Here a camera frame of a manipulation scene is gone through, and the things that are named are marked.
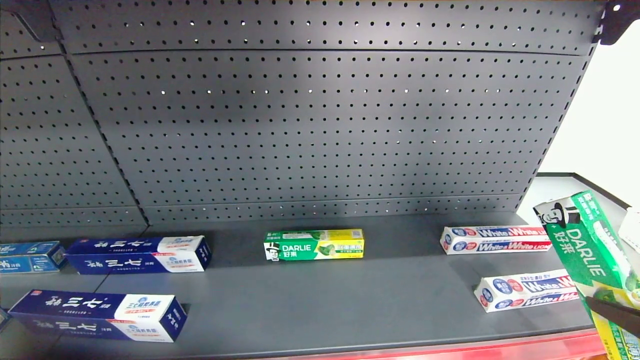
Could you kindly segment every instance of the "store shelf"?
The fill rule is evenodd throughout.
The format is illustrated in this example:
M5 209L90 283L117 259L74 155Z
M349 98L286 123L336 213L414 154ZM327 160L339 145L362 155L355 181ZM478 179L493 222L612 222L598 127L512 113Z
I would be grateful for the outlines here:
M444 225L519 224L512 213L228 222L152 227L205 234L212 267L198 274L109 276L104 293L176 294L189 319L175 344L63 337L54 351L89 357L273 357L518 338L590 328L578 301L485 314L480 276L561 267L553 251L445 256ZM361 227L363 260L266 263L268 230Z
M0 275L0 306L11 308L29 290L55 289L60 291L95 291L105 275L78 275L71 266L48 274ZM0 359L36 358L49 350L57 336L36 335L18 321L12 320L0 333Z

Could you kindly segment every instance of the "sanqi toothpaste box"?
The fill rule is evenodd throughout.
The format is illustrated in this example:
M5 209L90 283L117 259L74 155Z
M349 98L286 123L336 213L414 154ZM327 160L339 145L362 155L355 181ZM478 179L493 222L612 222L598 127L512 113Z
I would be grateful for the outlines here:
M187 314L173 295L31 290L9 313L36 333L173 343Z
M551 248L544 228L530 225L445 227L440 244L447 255L547 251Z
M59 271L65 263L58 241L0 244L0 274Z
M474 294L487 313L580 298L565 269L484 277Z
M79 274L202 272L211 262L204 236L80 239L67 250Z

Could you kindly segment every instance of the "pegboard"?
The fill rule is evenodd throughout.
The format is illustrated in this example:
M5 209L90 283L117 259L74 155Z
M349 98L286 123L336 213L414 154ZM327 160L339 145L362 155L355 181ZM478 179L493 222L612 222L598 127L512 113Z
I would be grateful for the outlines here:
M37 42L9 12L0 12L0 59L60 54L57 42Z
M0 211L7 227L142 225L136 206L113 208L21 209Z
M72 53L167 49L589 52L603 3L54 1Z
M509 211L518 195L410 197L371 200L308 200L258 202L212 206L149 206L145 213L152 224L299 218L339 218L384 215L439 214L451 212Z
M585 61L167 51L74 68L137 198L159 206L521 194Z
M40 222L9 209L135 207L64 57L3 60L0 67L2 225ZM56 214L64 224L79 218L46 213L43 222ZM124 218L143 223L138 210Z

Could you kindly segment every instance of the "blue toothpaste box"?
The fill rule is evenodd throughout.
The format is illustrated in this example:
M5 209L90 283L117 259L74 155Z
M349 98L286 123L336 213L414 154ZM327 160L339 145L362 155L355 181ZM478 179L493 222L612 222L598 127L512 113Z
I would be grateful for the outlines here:
M204 236L81 239L67 250L79 274L202 272L211 262Z
M173 343L187 314L173 295L31 290L9 313L36 333Z
M65 263L58 241L0 244L0 274L58 271Z
M2 332L2 329L8 322L9 322L9 314L7 314L6 311L0 307L0 332Z

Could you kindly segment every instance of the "toothpaste package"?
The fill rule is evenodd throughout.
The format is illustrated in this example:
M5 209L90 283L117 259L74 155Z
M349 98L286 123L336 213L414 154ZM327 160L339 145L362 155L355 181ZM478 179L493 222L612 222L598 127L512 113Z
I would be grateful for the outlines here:
M2 329L9 322L9 319L9 314L7 314L6 311L0 307L0 332L2 332Z
M440 244L447 255L547 251L551 248L545 230L530 225L445 227Z
M636 252L640 252L640 208L628 208L618 235Z
M271 261L353 259L364 255L362 229L268 233L264 253Z
M585 297L640 309L640 280L590 191L535 207L558 257ZM591 311L610 360L640 358L638 338Z
M58 241L0 244L0 274L54 272L66 263Z
M187 314L173 295L31 290L9 313L35 333L173 343Z
M484 277L474 294L487 313L579 298L565 269L537 274Z
M202 272L211 261L204 236L81 239L67 250L79 274Z

